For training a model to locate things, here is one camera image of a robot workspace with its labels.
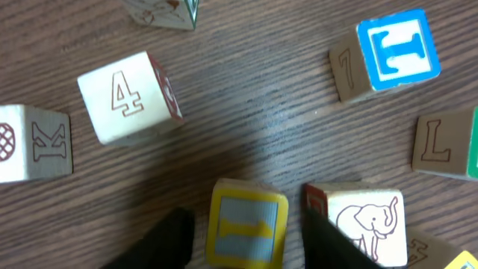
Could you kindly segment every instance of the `blue block face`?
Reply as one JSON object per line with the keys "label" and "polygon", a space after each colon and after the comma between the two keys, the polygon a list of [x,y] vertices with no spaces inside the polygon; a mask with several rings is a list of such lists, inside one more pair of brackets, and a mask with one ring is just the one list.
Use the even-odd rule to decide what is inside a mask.
{"label": "blue block face", "polygon": [[410,10],[357,27],[374,90],[434,78],[441,67],[424,10]]}
{"label": "blue block face", "polygon": [[[253,230],[254,226],[262,223],[275,234],[278,209],[277,202],[223,197],[219,213],[220,225],[214,250],[216,255],[271,262],[274,251],[273,236],[235,234],[233,226],[249,226]],[[224,220],[228,222],[228,228],[221,227]],[[221,235],[221,230],[231,232]]]}

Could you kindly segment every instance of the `blue border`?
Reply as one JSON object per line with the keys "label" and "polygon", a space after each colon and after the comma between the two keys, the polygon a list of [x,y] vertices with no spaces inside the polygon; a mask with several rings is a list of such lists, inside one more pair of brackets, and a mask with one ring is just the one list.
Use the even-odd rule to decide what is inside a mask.
{"label": "blue border", "polygon": [[[379,80],[379,68],[376,65],[375,57],[373,56],[373,47],[370,43],[367,31],[371,28],[382,27],[386,25],[393,25],[400,22],[408,22],[413,19],[418,19],[422,30],[422,38],[425,42],[426,54],[430,61],[431,71],[423,72],[416,75],[409,75],[402,78],[394,78],[388,81]],[[361,22],[357,27],[358,40],[361,44],[361,50],[364,53],[365,66],[367,67],[370,82],[374,90],[388,90],[401,84],[410,84],[419,81],[431,79],[440,75],[441,65],[438,59],[438,53],[433,43],[433,36],[426,20],[425,10],[415,9],[408,10],[402,13],[386,16],[380,19],[370,19]]]}

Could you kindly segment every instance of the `elephant trunk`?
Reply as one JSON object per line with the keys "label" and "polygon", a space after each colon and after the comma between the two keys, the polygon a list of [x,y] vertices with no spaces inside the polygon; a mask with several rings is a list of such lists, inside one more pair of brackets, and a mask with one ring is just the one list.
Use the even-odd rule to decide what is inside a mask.
{"label": "elephant trunk", "polygon": [[385,220],[385,226],[388,228],[388,231],[385,232],[385,234],[393,233],[395,230],[395,227],[397,227],[397,203],[398,199],[394,197],[390,203],[390,206],[388,206],[388,216],[390,216],[388,219],[390,220]]}

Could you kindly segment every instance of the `wooden surface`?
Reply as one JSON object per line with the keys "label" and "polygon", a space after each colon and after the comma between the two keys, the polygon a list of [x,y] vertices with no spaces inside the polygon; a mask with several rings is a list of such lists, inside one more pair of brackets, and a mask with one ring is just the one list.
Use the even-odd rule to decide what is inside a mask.
{"label": "wooden surface", "polygon": [[[363,19],[424,7],[439,78],[342,105],[328,50]],[[402,190],[407,223],[478,253],[478,182],[413,173],[419,115],[478,105],[478,1],[204,0],[194,32],[135,25],[118,1],[0,3],[0,103],[71,116],[75,173],[0,186],[0,268],[97,268],[171,208],[196,211],[204,265],[212,187],[271,182],[290,200],[284,268],[302,268],[299,187],[363,179]],[[157,143],[103,147],[76,78],[147,49],[187,124]]]}

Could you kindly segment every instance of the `blue and white block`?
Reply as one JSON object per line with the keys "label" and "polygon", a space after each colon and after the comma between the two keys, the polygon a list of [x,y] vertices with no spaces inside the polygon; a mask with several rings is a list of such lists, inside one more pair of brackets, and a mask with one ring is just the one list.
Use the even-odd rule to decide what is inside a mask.
{"label": "blue and white block", "polygon": [[359,23],[329,56],[342,102],[401,90],[441,72],[421,9]]}

